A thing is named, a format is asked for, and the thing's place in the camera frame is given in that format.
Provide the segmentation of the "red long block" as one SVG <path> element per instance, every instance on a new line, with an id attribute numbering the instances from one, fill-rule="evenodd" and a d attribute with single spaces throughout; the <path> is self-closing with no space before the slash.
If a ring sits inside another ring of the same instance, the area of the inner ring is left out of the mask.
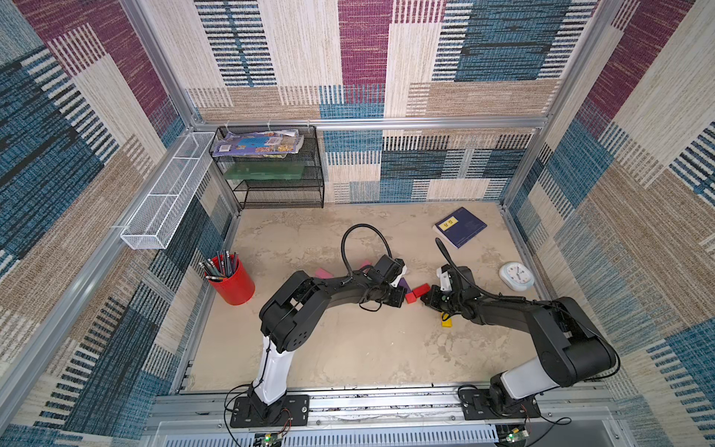
<path id="1" fill-rule="evenodd" d="M 415 298 L 419 299 L 419 298 L 422 298 L 423 296 L 427 295 L 430 292 L 431 288 L 432 288 L 431 285 L 423 284 L 423 285 L 413 289 L 411 292 L 413 293 Z"/>

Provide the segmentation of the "purple block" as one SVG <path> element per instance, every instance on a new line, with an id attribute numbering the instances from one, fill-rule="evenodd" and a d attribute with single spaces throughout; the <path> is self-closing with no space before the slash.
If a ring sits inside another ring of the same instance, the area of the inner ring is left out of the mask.
<path id="1" fill-rule="evenodd" d="M 407 294 L 409 294 L 411 292 L 411 287 L 409 286 L 406 279 L 401 279 L 400 282 L 398 283 L 398 286 L 400 286 L 401 288 L 404 288 L 404 290 L 405 290 L 405 292 L 407 292 Z"/>

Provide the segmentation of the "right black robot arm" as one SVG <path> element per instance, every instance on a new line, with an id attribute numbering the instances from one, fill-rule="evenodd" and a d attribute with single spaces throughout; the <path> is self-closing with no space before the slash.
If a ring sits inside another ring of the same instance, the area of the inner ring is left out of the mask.
<path id="1" fill-rule="evenodd" d="M 443 292 L 434 286 L 421 301 L 444 318 L 459 316 L 477 325 L 530 335 L 536 357 L 491 379 L 489 398 L 499 413 L 544 391 L 571 387 L 618 365 L 616 350 L 569 297 L 538 301 L 491 297 L 472 287 Z"/>

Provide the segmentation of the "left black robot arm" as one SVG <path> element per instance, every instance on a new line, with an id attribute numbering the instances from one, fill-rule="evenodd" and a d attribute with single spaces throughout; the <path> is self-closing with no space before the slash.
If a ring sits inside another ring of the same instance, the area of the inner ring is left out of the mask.
<path id="1" fill-rule="evenodd" d="M 352 276 L 330 279 L 309 277 L 303 271 L 293 273 L 259 313 L 262 359 L 249 388 L 255 408 L 265 413 L 280 407 L 294 352 L 312 335 L 327 309 L 369 302 L 399 307 L 404 299 L 400 281 L 406 273 L 403 267 L 383 276 L 371 266 Z"/>

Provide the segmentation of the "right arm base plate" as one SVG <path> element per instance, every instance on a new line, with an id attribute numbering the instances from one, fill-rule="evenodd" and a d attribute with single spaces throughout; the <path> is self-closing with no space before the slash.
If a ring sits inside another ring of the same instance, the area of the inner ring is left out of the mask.
<path id="1" fill-rule="evenodd" d="M 457 396 L 465 420 L 530 420 L 541 415 L 534 397 L 514 400 L 499 389 L 467 385 L 458 387 Z"/>

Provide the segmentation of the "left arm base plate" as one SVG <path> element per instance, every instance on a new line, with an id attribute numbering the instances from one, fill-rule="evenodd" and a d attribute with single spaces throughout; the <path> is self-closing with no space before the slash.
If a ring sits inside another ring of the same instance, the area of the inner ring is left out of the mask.
<path id="1" fill-rule="evenodd" d="M 234 401 L 230 428 L 305 427 L 308 422 L 310 397 L 287 394 L 268 405 L 258 397 L 238 397 Z"/>

